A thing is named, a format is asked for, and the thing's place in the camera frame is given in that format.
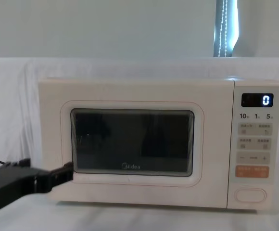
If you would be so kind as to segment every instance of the white microwave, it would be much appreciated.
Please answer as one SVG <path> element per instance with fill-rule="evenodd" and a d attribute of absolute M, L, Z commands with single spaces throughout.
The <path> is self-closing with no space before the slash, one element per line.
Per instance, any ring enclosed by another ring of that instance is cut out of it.
<path fill-rule="evenodd" d="M 61 201 L 269 209 L 274 80 L 39 83 L 46 169 L 72 161 Z"/>

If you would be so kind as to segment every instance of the orange button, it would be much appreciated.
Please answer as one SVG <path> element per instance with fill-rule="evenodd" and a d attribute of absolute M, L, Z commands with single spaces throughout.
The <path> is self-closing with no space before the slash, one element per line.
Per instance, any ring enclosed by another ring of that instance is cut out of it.
<path fill-rule="evenodd" d="M 269 167 L 268 166 L 249 166 L 249 165 L 237 165 L 236 177 L 248 177 L 248 178 L 268 178 Z"/>

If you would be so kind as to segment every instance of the dark glass window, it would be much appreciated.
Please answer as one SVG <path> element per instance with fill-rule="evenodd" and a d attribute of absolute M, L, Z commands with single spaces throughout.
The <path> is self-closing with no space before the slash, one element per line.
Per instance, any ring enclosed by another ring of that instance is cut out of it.
<path fill-rule="evenodd" d="M 189 176 L 194 114 L 179 110 L 74 109 L 76 172 Z"/>

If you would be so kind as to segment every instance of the microwave control panel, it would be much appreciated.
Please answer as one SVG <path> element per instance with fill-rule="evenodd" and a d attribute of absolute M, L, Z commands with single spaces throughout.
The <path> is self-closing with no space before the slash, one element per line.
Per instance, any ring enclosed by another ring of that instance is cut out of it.
<path fill-rule="evenodd" d="M 235 81 L 228 198 L 253 205 L 267 199 L 274 180 L 279 84 L 244 84 Z"/>

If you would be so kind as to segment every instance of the white backdrop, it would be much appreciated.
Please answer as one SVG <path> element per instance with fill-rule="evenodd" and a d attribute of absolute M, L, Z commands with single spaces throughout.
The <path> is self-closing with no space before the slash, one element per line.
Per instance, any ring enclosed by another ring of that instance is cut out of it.
<path fill-rule="evenodd" d="M 0 0 L 0 57 L 212 57 L 216 0 Z"/>
<path fill-rule="evenodd" d="M 86 78 L 279 79 L 279 59 L 210 58 L 183 63 L 119 63 L 88 59 L 0 59 L 0 160 L 30 156 L 41 164 L 38 79 Z M 277 164 L 279 165 L 279 143 Z"/>

